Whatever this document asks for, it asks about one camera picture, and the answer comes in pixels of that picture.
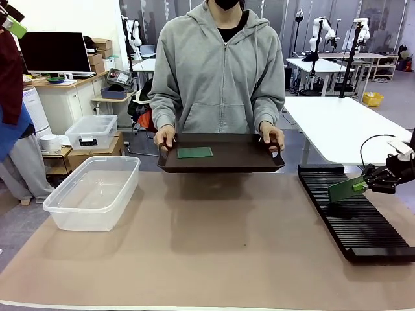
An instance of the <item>black slotted tray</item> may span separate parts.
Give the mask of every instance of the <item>black slotted tray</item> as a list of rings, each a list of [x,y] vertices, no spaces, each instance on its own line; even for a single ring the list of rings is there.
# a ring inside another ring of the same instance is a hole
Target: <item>black slotted tray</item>
[[[272,157],[270,146],[278,154]],[[265,144],[255,134],[178,134],[173,147],[159,145],[158,166],[168,173],[253,173],[276,172],[285,165],[276,143]],[[213,157],[177,158],[177,149],[210,147]]]
[[[353,263],[415,261],[410,247],[363,196],[330,203],[328,187],[348,180],[344,167],[298,167],[300,181],[345,258]]]

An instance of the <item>maroon shirt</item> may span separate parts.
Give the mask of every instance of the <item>maroon shirt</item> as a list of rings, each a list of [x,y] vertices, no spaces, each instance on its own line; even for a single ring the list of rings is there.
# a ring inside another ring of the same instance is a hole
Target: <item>maroon shirt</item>
[[[9,31],[0,28],[0,106],[2,123],[16,125],[23,98],[23,68],[18,47]]]

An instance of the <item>person's left hand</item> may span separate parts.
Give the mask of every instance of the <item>person's left hand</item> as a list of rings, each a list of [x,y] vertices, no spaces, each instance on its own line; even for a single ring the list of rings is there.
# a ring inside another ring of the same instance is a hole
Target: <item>person's left hand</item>
[[[279,128],[276,128],[274,125],[269,123],[268,121],[263,121],[259,125],[259,130],[261,131],[261,135],[264,139],[264,143],[269,144],[271,141],[273,143],[278,143],[281,147],[281,151],[284,150],[284,140],[285,136],[283,131]],[[277,152],[278,149],[275,146],[270,147],[271,152]]]

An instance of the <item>hand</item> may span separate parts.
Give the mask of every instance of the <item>hand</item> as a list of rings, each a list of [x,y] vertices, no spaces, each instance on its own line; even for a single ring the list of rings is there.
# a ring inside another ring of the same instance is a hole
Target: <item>hand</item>
[[[175,134],[176,134],[176,130],[174,129],[174,126],[171,126],[171,125],[162,126],[157,131],[156,136],[154,136],[154,143],[158,146],[159,144],[164,143],[164,140],[165,140],[166,145],[169,148],[172,148],[173,138]]]
[[[273,143],[278,143],[281,147],[281,151],[284,150],[284,140],[285,136],[283,131],[279,128],[276,128],[274,125],[269,123],[268,121],[263,121],[259,125],[259,130],[261,131],[261,135],[264,139],[264,143],[269,144],[271,141]],[[271,152],[277,152],[278,149],[275,146],[270,147]]]

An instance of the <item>yellow basket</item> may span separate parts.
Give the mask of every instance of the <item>yellow basket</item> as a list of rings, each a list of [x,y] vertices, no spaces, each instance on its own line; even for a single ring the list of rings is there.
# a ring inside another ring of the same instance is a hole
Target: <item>yellow basket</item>
[[[369,107],[379,107],[383,99],[384,96],[379,93],[365,93],[363,95],[363,103]]]

